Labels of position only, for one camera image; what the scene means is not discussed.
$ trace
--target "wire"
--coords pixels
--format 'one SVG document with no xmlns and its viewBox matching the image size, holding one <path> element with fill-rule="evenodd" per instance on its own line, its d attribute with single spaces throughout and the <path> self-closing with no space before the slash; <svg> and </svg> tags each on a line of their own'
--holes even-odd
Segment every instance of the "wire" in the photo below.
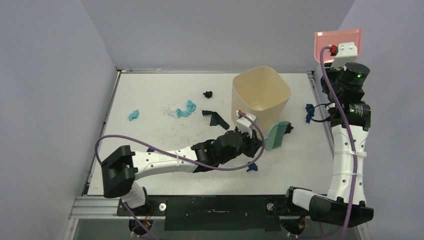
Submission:
<svg viewBox="0 0 424 240">
<path fill-rule="evenodd" d="M 153 149 L 153 150 L 155 150 L 156 152 L 159 152 L 159 153 L 161 153 L 161 154 L 164 154 L 164 155 L 167 155 L 167 156 L 170 156 L 170 157 L 173 157 L 173 158 L 179 158 L 179 159 L 182 159 L 182 160 L 185 160 L 185 161 L 187 161 L 187 162 L 190 162 L 190 163 L 193 163 L 193 164 L 196 164 L 196 165 L 199 165 L 199 166 L 202 166 L 202 167 L 205 167 L 205 168 L 209 168 L 209 169 L 213 169 L 213 170 L 219 170 L 219 171 L 235 171 L 235 170 L 240 170 L 240 169 L 244 169 L 244 168 L 246 168 L 246 167 L 248 167 L 249 165 L 251 165 L 251 164 L 253 164 L 253 163 L 255 163 L 261 156 L 262 156 L 262 153 L 264 152 L 264 149 L 265 149 L 265 138 L 264 138 L 264 134 L 262 133 L 262 131 L 261 131 L 261 129 L 259 128 L 259 126 L 252 120 L 252 119 L 250 119 L 249 117 L 247 117 L 246 116 L 246 114 L 244 114 L 243 112 L 241 112 L 241 111 L 238 111 L 238 115 L 240 116 L 240 117 L 244 117 L 244 118 L 246 118 L 254 127 L 255 127 L 255 129 L 257 130 L 257 132 L 259 133 L 259 135 L 260 135 L 260 140 L 261 140 L 261 142 L 262 142 L 262 147 L 260 148 L 260 152 L 259 152 L 259 154 L 253 159 L 253 161 L 251 161 L 251 162 L 249 162 L 249 163 L 247 163 L 247 164 L 245 164 L 245 165 L 242 165 L 242 166 L 238 166 L 238 167 L 231 167 L 231 168 L 222 168 L 222 167 L 215 167 L 215 166 L 209 166 L 209 165 L 206 165 L 206 164 L 204 164 L 204 163 L 201 163 L 201 162 L 197 162 L 197 161 L 194 161 L 194 160 L 191 160 L 191 159 L 188 159 L 188 158 L 186 158 L 186 157 L 183 157 L 183 156 L 177 156 L 177 155 L 175 155 L 175 154 L 172 154 L 172 153 L 169 153 L 169 152 L 166 152 L 166 151 L 164 151 L 164 150 L 161 150 L 161 149 L 159 149 L 159 148 L 157 148 L 157 147 L 154 147 L 154 146 L 152 146 L 152 145 L 150 145 L 150 144 L 147 144 L 147 143 L 145 143 L 145 142 L 143 142 L 143 141 L 140 141 L 140 140 L 138 140 L 138 139 L 135 139 L 135 138 L 132 138 L 132 137 L 129 137 L 129 136 L 124 136 L 124 135 L 118 135 L 118 134 L 111 134 L 111 135 L 104 135 L 104 136 L 102 136 L 102 137 L 100 137 L 96 142 L 95 142 L 95 145 L 94 145 L 94 152 L 95 152 L 95 157 L 97 158 L 97 161 L 98 161 L 98 163 L 99 164 L 102 164 L 102 161 L 100 160 L 100 157 L 99 157 L 99 145 L 100 145 L 100 142 L 103 140 L 103 139 L 107 139 L 107 138 L 120 138 L 120 139 L 126 139 L 126 140 L 130 140 L 130 141 L 133 141 L 133 142 L 135 142 L 135 143 L 138 143 L 138 144 L 141 144 L 141 145 L 144 145 L 144 146 L 146 146 L 146 147 L 148 147 L 148 148 L 151 148 L 151 149 Z M 137 216 L 136 216 L 136 214 L 131 210 L 131 208 L 130 208 L 130 206 L 128 206 L 128 204 L 126 203 L 126 202 L 124 202 L 124 201 L 122 201 L 122 205 L 125 207 L 125 209 L 128 211 L 128 213 L 134 218 L 134 220 L 135 220 L 135 222 L 136 222 L 136 224 L 138 224 L 140 227 L 142 227 L 143 229 L 144 229 L 144 231 L 146 232 L 146 233 L 148 233 L 151 237 L 148 237 L 148 236 L 140 236 L 142 239 L 148 239 L 148 240 L 163 240 L 163 239 L 160 239 L 160 238 L 158 238 L 157 236 L 155 236 L 147 227 L 145 227 L 144 226 L 144 224 L 142 224 L 142 222 L 137 218 Z"/>
<path fill-rule="evenodd" d="M 131 233 L 133 233 L 136 229 L 138 229 L 140 226 L 136 223 L 135 227 L 132 228 Z"/>
<path fill-rule="evenodd" d="M 152 146 L 152 145 L 150 145 L 150 144 L 148 144 L 148 143 L 145 143 L 145 142 L 143 142 L 143 141 L 141 141 L 141 140 L 138 140 L 138 139 L 135 139 L 135 138 L 132 138 L 132 137 L 130 137 L 130 136 L 124 136 L 124 135 L 118 135 L 118 134 L 111 134 L 111 135 L 104 135 L 104 136 L 102 136 L 102 137 L 100 137 L 97 141 L 96 141 L 96 143 L 95 143 L 95 145 L 94 145 L 94 151 L 95 151 L 95 157 L 96 157 L 96 159 L 97 159 L 97 161 L 98 161 L 98 163 L 99 164 L 102 164 L 102 161 L 100 160 L 100 157 L 99 157 L 99 145 L 100 145 L 100 142 L 103 140 L 103 139 L 107 139 L 107 138 L 119 138 L 119 139 L 126 139 L 126 140 L 130 140 L 130 141 L 132 141 L 132 142 L 135 142 L 135 143 L 138 143 L 138 144 L 141 144 L 141 145 L 144 145 L 144 146 L 146 146 L 146 147 L 148 147 L 148 148 L 151 148 L 151 149 L 153 149 L 153 150 L 155 150 L 156 152 L 158 152 L 158 153 L 161 153 L 161 154 L 163 154 L 163 155 L 167 155 L 167 156 L 170 156 L 170 157 L 173 157 L 173 158 L 178 158 L 178 159 L 181 159 L 181 160 L 185 160 L 185 161 L 187 161 L 187 162 L 190 162 L 190 163 L 192 163 L 192 164 L 196 164 L 196 165 L 199 165 L 199 166 L 202 166 L 202 167 L 204 167 L 204 168 L 207 168 L 207 169 L 212 169 L 212 170 L 218 170 L 218 171 L 235 171 L 235 170 L 240 170 L 240 169 L 244 169 L 244 168 L 247 168 L 249 165 L 252 165 L 252 164 L 254 164 L 261 156 L 262 156 L 262 153 L 264 153 L 264 149 L 265 149 L 265 137 L 264 137 L 264 134 L 262 133 L 262 131 L 261 131 L 261 129 L 258 127 L 258 125 L 253 121 L 253 120 L 251 120 L 249 117 L 247 117 L 246 116 L 246 114 L 244 114 L 243 112 L 241 112 L 241 111 L 239 111 L 238 112 L 238 114 L 241 116 L 241 117 L 245 117 L 255 128 L 256 128 L 256 130 L 257 130 L 257 132 L 259 133 L 259 135 L 260 135 L 260 140 L 261 140 L 261 143 L 262 143 L 262 147 L 260 148 L 260 151 L 259 151 L 259 153 L 257 154 L 257 156 L 252 160 L 252 161 L 250 161 L 250 162 L 248 162 L 247 164 L 245 164 L 245 165 L 242 165 L 242 166 L 238 166 L 238 167 L 231 167 L 231 168 L 223 168 L 223 167 L 216 167 L 216 166 L 209 166 L 209 165 L 206 165 L 206 164 L 204 164 L 204 163 L 201 163 L 201 162 L 198 162 L 198 161 L 195 161 L 195 160 L 192 160 L 192 159 L 188 159 L 188 158 L 186 158 L 186 157 L 184 157 L 184 156 L 177 156 L 177 155 L 175 155 L 175 154 L 172 154 L 172 153 L 170 153 L 170 152 L 167 152 L 167 151 L 164 151 L 164 150 L 162 150 L 162 149 L 159 149 L 159 148 L 157 148 L 157 147 L 154 147 L 154 146 Z"/>
<path fill-rule="evenodd" d="M 288 233 L 290 236 L 292 236 L 292 237 L 298 237 L 299 239 L 320 239 L 320 238 L 328 238 L 328 237 L 331 237 L 331 236 L 333 236 L 334 234 L 336 234 L 339 230 L 340 230 L 340 226 L 338 227 L 338 228 L 336 228 L 334 231 L 331 231 L 331 232 L 329 232 L 329 233 L 327 233 L 327 234 L 324 234 L 324 235 L 296 235 L 296 234 L 293 234 L 293 233 L 291 233 L 291 232 L 289 232 L 289 231 L 287 231 L 287 229 L 286 228 L 284 228 L 283 226 L 281 226 L 281 228 L 286 232 L 286 233 Z"/>
<path fill-rule="evenodd" d="M 337 106 L 338 111 L 340 112 L 341 118 L 343 119 L 344 127 L 346 128 L 347 135 L 349 136 L 349 141 L 350 141 L 350 146 L 352 148 L 352 152 L 356 152 L 355 142 L 354 142 L 354 137 L 352 135 L 351 126 L 349 125 L 348 118 L 346 117 L 346 114 L 343 111 L 342 105 L 340 104 L 340 101 L 337 98 L 337 95 L 334 92 L 333 87 L 331 86 L 329 76 L 327 76 L 326 67 L 324 66 L 324 52 L 327 49 L 331 49 L 331 47 L 330 46 L 323 47 L 321 49 L 321 53 L 320 53 L 320 56 L 319 56 L 320 57 L 319 61 L 320 61 L 320 65 L 321 65 L 322 75 L 324 77 L 325 84 L 327 85 L 328 90 L 330 92 L 330 95 L 331 95 L 332 99 L 334 100 L 334 103 Z M 351 218 L 352 204 L 353 204 L 353 201 L 354 201 L 355 185 L 356 185 L 356 181 L 357 181 L 356 173 L 358 171 L 358 156 L 356 156 L 356 155 L 352 155 L 352 156 L 353 156 L 353 175 L 352 175 L 352 182 L 350 183 L 349 202 L 347 203 L 346 217 L 344 218 L 343 229 L 342 229 L 342 232 L 341 232 L 341 239 L 342 240 L 345 239 L 346 233 L 347 233 L 347 230 L 348 230 L 349 219 Z"/>
<path fill-rule="evenodd" d="M 319 231 L 321 232 L 322 239 L 326 240 L 326 235 L 324 234 L 323 225 L 319 223 Z"/>
<path fill-rule="evenodd" d="M 306 222 L 305 222 L 305 220 L 306 220 L 306 216 L 304 216 L 304 217 L 303 217 L 302 221 L 301 221 L 301 222 L 300 222 L 300 224 L 299 224 L 299 225 L 302 225 L 302 223 L 304 223 L 304 225 L 302 226 L 302 228 L 303 228 L 303 229 L 306 227 Z"/>
<path fill-rule="evenodd" d="M 152 213 L 153 213 L 153 211 L 154 211 L 154 207 L 153 207 L 153 205 L 150 205 L 150 212 L 148 213 L 148 214 L 146 214 L 146 217 L 144 218 L 144 223 L 146 223 L 147 225 L 151 225 L 150 224 L 150 222 L 147 220 L 147 218 L 150 216 L 150 215 L 152 215 Z"/>
<path fill-rule="evenodd" d="M 316 120 L 316 119 L 313 119 L 312 118 L 312 116 L 311 116 L 311 111 L 312 110 L 314 110 L 316 107 L 318 107 L 318 106 L 328 106 L 328 105 L 330 105 L 331 104 L 331 102 L 329 102 L 329 103 L 321 103 L 321 104 L 318 104 L 318 105 L 316 105 L 316 106 L 314 106 L 313 108 L 311 108 L 311 109 L 309 109 L 308 111 L 307 111 L 307 114 L 309 115 L 309 117 L 310 117 L 310 119 L 312 120 L 312 121 L 314 121 L 314 122 L 316 122 L 316 123 L 325 123 L 325 122 L 328 122 L 328 121 L 330 121 L 331 120 L 331 118 L 330 117 L 327 117 L 327 118 L 325 118 L 325 119 L 322 119 L 322 120 Z"/>
</svg>

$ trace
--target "white bracket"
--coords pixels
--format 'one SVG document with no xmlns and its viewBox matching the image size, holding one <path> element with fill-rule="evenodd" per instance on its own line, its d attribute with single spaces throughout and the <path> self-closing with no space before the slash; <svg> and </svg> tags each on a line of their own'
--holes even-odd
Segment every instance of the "white bracket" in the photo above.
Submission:
<svg viewBox="0 0 424 240">
<path fill-rule="evenodd" d="M 250 118 L 254 123 L 257 121 L 257 117 L 253 114 L 246 113 L 246 117 Z M 252 128 L 253 124 L 247 120 L 245 117 L 241 117 L 237 119 L 235 122 L 238 130 L 242 133 L 249 133 L 249 136 L 252 137 Z"/>
<path fill-rule="evenodd" d="M 331 69 L 341 70 L 345 64 L 355 62 L 358 56 L 358 47 L 354 42 L 344 42 L 337 46 L 337 55 L 331 64 Z"/>
</svg>

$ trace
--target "black fabric scrap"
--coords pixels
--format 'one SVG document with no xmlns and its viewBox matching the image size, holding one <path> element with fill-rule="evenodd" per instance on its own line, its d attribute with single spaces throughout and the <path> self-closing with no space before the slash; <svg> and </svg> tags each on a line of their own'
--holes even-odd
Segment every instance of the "black fabric scrap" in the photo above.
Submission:
<svg viewBox="0 0 424 240">
<path fill-rule="evenodd" d="M 201 114 L 203 114 L 203 116 L 211 115 L 209 126 L 220 125 L 225 130 L 228 130 L 230 128 L 230 125 L 216 111 L 202 110 Z"/>
<path fill-rule="evenodd" d="M 206 98 L 210 99 L 210 98 L 212 98 L 212 91 L 205 91 L 205 92 L 203 93 L 203 95 L 204 95 Z"/>
<path fill-rule="evenodd" d="M 285 132 L 284 132 L 284 134 L 289 134 L 289 133 L 291 133 L 293 129 L 294 129 L 294 127 L 292 127 L 292 123 L 291 123 L 291 122 L 289 122 L 289 123 L 287 124 L 287 127 L 285 128 Z"/>
</svg>

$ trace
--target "red connector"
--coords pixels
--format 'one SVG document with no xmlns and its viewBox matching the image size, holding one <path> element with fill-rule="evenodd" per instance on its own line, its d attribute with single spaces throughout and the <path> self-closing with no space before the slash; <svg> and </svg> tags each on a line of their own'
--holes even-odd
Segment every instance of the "red connector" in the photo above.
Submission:
<svg viewBox="0 0 424 240">
<path fill-rule="evenodd" d="M 331 45 L 330 55 L 331 56 L 336 56 L 337 55 L 337 46 L 336 45 Z"/>
</svg>

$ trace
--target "blue fabric scrap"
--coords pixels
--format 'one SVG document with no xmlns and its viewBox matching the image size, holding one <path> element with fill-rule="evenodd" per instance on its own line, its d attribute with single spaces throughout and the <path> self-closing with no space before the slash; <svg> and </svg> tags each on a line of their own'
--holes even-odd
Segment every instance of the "blue fabric scrap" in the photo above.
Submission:
<svg viewBox="0 0 424 240">
<path fill-rule="evenodd" d="M 192 113 L 192 112 L 194 112 L 196 110 L 196 104 L 193 103 L 191 100 L 188 100 L 187 101 L 186 106 L 187 106 L 187 110 L 189 110 L 190 113 Z"/>
<path fill-rule="evenodd" d="M 185 110 L 185 111 L 183 111 L 179 108 L 176 109 L 177 118 L 179 118 L 181 116 L 187 118 L 190 114 L 192 114 L 192 112 L 194 112 L 196 110 L 196 104 L 193 103 L 191 100 L 188 100 L 187 104 L 185 106 L 187 107 L 187 110 Z"/>
<path fill-rule="evenodd" d="M 247 166 L 248 167 L 248 169 L 246 170 L 246 172 L 249 172 L 249 171 L 258 171 L 258 166 L 256 165 L 256 163 L 252 163 L 252 164 L 250 164 L 249 166 Z"/>
<path fill-rule="evenodd" d="M 133 119 L 137 119 L 139 117 L 139 110 L 135 110 L 128 115 L 128 120 L 131 122 Z"/>
<path fill-rule="evenodd" d="M 311 118 L 315 115 L 314 105 L 307 103 L 305 109 L 306 109 L 306 122 L 310 123 Z"/>
<path fill-rule="evenodd" d="M 183 117 L 187 118 L 190 114 L 192 114 L 192 113 L 189 110 L 182 111 L 179 108 L 176 109 L 176 116 L 177 117 L 183 116 Z"/>
</svg>

